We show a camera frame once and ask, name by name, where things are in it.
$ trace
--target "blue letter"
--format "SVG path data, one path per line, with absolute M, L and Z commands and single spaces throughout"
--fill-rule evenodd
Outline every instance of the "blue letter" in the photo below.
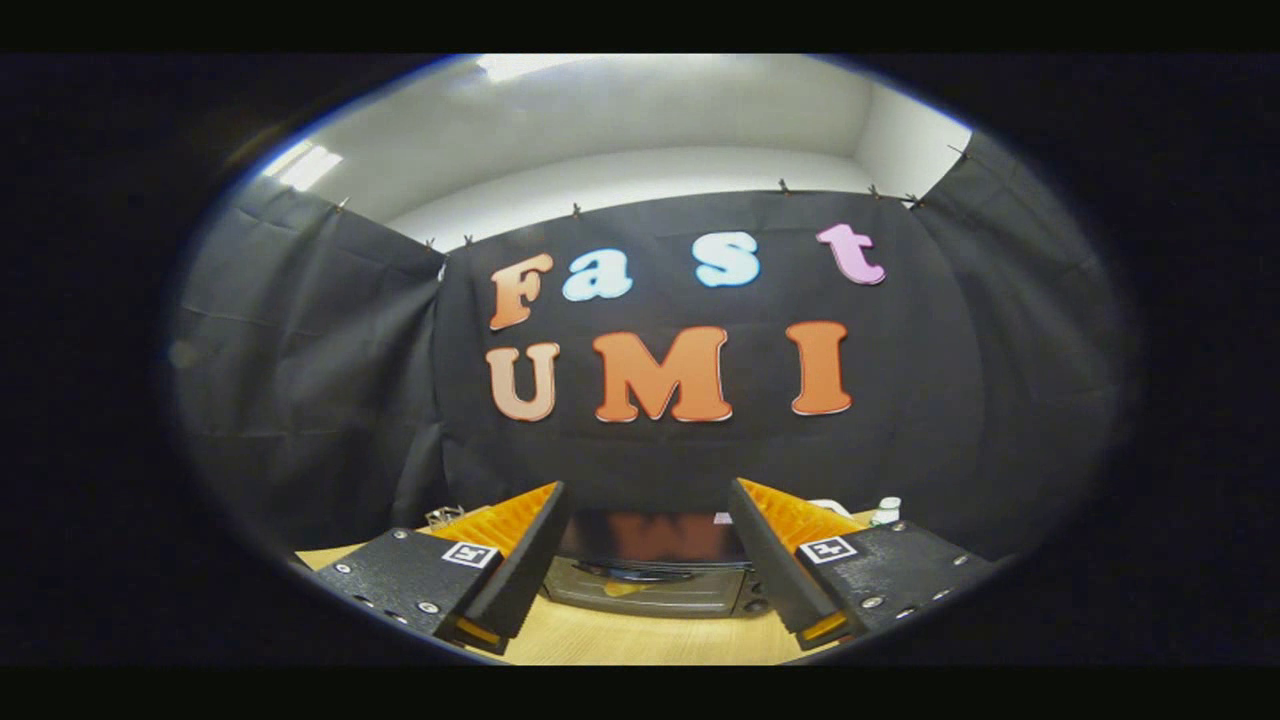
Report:
M 713 232 L 694 241 L 694 259 L 703 265 L 694 273 L 707 287 L 746 284 L 760 274 L 755 238 L 745 232 Z
M 573 274 L 564 281 L 564 297 L 573 302 L 593 297 L 622 297 L 631 290 L 627 254 L 621 250 L 588 252 L 570 263 L 568 272 Z

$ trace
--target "orange soft pad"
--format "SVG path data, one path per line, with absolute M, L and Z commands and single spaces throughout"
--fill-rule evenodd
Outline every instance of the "orange soft pad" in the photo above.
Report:
M 737 479 L 760 509 L 769 529 L 795 555 L 796 548 L 806 542 L 847 536 L 867 529 L 867 525 L 819 507 L 794 495 L 776 491 L 771 487 Z
M 549 483 L 525 495 L 517 495 L 506 502 L 460 518 L 439 530 L 431 530 L 431 534 L 444 539 L 497 547 L 503 557 L 511 557 L 520 544 L 520 538 L 525 537 L 525 530 L 532 524 L 554 488 L 556 483 Z

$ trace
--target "ceiling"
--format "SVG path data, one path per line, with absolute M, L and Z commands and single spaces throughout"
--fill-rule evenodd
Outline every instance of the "ceiling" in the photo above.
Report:
M 502 82 L 462 56 L 314 132 L 343 161 L 311 192 L 388 223 L 590 155 L 737 146 L 852 158 L 870 96 L 872 81 L 804 55 L 611 55 Z

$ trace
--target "white bottle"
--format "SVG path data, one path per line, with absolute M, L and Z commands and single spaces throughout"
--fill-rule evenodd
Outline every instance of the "white bottle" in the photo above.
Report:
M 879 506 L 876 512 L 872 514 L 870 525 L 887 525 L 890 523 L 897 523 L 899 509 L 902 507 L 901 497 L 886 497 L 881 500 Z

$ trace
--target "letter m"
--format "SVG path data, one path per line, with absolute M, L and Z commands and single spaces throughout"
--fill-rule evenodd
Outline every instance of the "letter m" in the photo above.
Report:
M 602 423 L 630 423 L 639 416 L 631 405 L 635 393 L 649 419 L 667 410 L 676 388 L 680 402 L 672 418 L 685 423 L 727 420 L 733 407 L 724 402 L 719 378 L 719 348 L 728 341 L 724 328 L 687 328 L 671 343 L 659 365 L 635 333 L 609 333 L 591 347 L 604 363 L 604 404 L 595 411 Z

